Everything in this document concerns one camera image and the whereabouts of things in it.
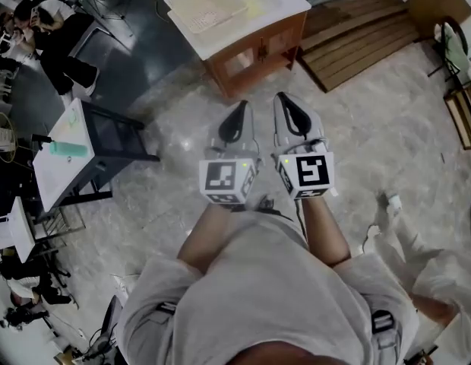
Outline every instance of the shoe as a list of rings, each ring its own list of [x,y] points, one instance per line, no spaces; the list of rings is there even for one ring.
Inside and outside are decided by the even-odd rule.
[[[67,109],[70,106],[71,102],[74,101],[74,94],[71,90],[69,90],[66,94],[60,95],[60,97],[62,98],[65,109]]]
[[[80,308],[78,306],[78,303],[75,301],[75,299],[72,295],[70,295],[70,298],[71,298],[71,302],[68,305],[74,307],[75,310],[78,311],[78,309]]]
[[[364,243],[359,250],[361,253],[368,254],[375,251],[374,238],[381,235],[381,229],[379,226],[372,224],[367,229],[367,236],[365,237]]]
[[[97,83],[97,78],[99,77],[100,70],[96,68],[96,77],[93,79],[92,85],[90,85],[88,88],[85,88],[85,94],[90,97],[92,96],[93,92],[96,90],[96,83]]]

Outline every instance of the wooden slats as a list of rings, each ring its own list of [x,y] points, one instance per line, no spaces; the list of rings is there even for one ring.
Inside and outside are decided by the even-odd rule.
[[[384,46],[392,43],[394,40],[398,40],[402,37],[407,36],[413,32],[413,26],[411,24],[407,26],[392,26],[394,31],[378,31],[371,33],[364,39],[349,44],[332,55],[317,59],[310,64],[311,70],[318,73],[318,77],[324,79],[330,77],[335,73],[341,71],[348,65],[359,61],[365,56],[372,54],[374,51],[382,49]]]
[[[308,13],[299,60],[329,91],[418,37],[401,0],[335,0]]]
[[[400,4],[400,0],[334,0],[317,5],[308,13],[303,38],[315,35],[359,14],[373,12],[375,9],[371,5],[376,2],[388,2],[389,6]]]
[[[393,7],[384,8],[376,12],[370,12],[368,14],[355,17],[353,19],[350,19],[349,21],[344,21],[343,23],[340,23],[337,26],[331,27],[327,30],[323,30],[320,33],[316,33],[315,35],[304,39],[302,41],[301,47],[303,51],[308,51],[320,45],[321,43],[326,42],[334,37],[338,37],[339,35],[354,28],[357,28],[372,21],[376,21],[377,19],[381,19],[383,17],[388,17],[392,14],[404,12],[405,10],[406,7],[404,5],[399,4]]]
[[[339,49],[340,47],[344,47],[352,42],[357,42],[361,38],[365,37],[366,35],[369,35],[370,33],[374,33],[380,30],[381,28],[385,28],[392,24],[397,24],[402,21],[408,21],[408,20],[409,20],[408,15],[400,14],[400,15],[393,16],[388,19],[373,23],[372,25],[360,28],[345,36],[339,37],[331,43],[326,43],[325,45],[315,49],[314,51],[305,54],[303,59],[305,60],[306,63],[313,62],[315,59],[319,59],[322,56],[332,53],[333,51]]]
[[[395,40],[394,42],[384,46],[382,49],[374,51],[372,54],[365,56],[352,65],[349,65],[336,74],[326,78],[324,81],[322,81],[322,84],[327,90],[334,89],[361,71],[366,70],[366,68],[369,66],[372,66],[376,62],[379,62],[387,56],[390,56],[393,52],[402,49],[404,46],[409,45],[417,37],[418,33],[415,32],[406,35],[404,38]]]

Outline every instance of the gray floor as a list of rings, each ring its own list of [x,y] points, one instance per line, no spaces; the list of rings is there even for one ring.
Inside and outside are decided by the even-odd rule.
[[[182,36],[156,17],[153,0],[132,0],[127,19],[129,26],[107,23],[127,49],[98,35],[81,58],[102,69],[93,103],[145,121],[147,148],[158,151],[162,163],[132,164],[113,180],[113,199],[83,204],[87,229],[67,238],[60,252],[81,309],[57,306],[52,314],[60,319],[53,316],[52,322],[81,350],[87,341],[76,330],[90,337],[100,327],[116,291],[113,275],[138,273],[159,252],[175,255],[194,226],[205,204],[198,161],[207,127],[229,105]],[[374,220],[375,195],[392,188],[427,240],[471,250],[471,152],[461,150],[442,100],[444,76],[426,77],[436,63],[420,45],[411,45],[329,94],[299,66],[270,76],[245,95],[266,159],[255,191],[272,192],[277,207],[294,217],[269,158],[271,100],[287,90],[321,114],[337,161],[339,195],[327,201],[353,248]],[[37,62],[19,74],[13,104],[14,121],[25,134],[44,132],[43,123],[50,129],[63,110]]]
[[[336,158],[338,196],[327,202],[352,249],[375,218],[382,189],[400,193],[424,238],[436,247],[471,252],[471,152],[462,150],[442,99],[444,76],[422,47],[411,45],[329,94],[321,93],[297,65],[261,82],[245,98],[254,108],[256,139],[265,167],[254,193],[271,192],[277,208],[294,206],[273,168],[271,101],[285,90],[319,112]],[[203,68],[192,62],[152,86],[128,113],[147,122],[144,140],[162,162],[133,163],[113,181],[114,198],[80,206],[87,229],[67,238],[59,258],[71,271],[68,285],[81,309],[57,306],[52,314],[87,335],[102,322],[114,276],[136,274],[157,253],[174,256],[205,206],[198,192],[198,161],[209,124],[225,109]],[[72,327],[55,327],[85,349]]]

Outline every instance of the white tabletop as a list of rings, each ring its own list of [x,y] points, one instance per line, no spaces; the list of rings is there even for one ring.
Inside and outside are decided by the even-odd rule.
[[[23,202],[20,197],[16,196],[14,199],[13,208],[8,215],[8,224],[16,252],[21,262],[25,263],[30,256],[31,250],[33,250],[35,246],[35,240],[31,233],[28,220],[26,219]]]
[[[253,2],[254,0],[244,0],[246,2]],[[168,16],[172,19],[173,23],[177,26],[186,40],[190,43],[191,47],[195,50],[202,60],[209,59],[211,56],[217,54],[220,50],[225,49],[227,46],[232,45],[234,42],[254,33],[270,24],[286,19],[287,17],[301,14],[311,8],[310,3],[306,0],[277,0],[278,5],[268,10],[264,14],[249,19],[241,27],[233,29],[227,35],[219,37],[217,41],[212,43],[203,43],[195,34],[193,34],[173,12],[168,12]],[[251,10],[246,12],[246,15],[251,15]]]
[[[75,99],[60,116],[49,137],[53,141],[83,144],[87,147],[87,155],[85,157],[53,155],[50,154],[49,144],[43,143],[43,150],[36,154],[33,167],[45,212],[58,202],[63,192],[94,157],[79,99]]]

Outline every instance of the white cube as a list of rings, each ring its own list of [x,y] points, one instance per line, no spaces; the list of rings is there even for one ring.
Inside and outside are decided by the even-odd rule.
[[[280,155],[277,171],[289,197],[298,199],[321,196],[333,187],[333,153]]]
[[[244,204],[256,178],[250,158],[202,160],[199,170],[200,192],[216,204]]]

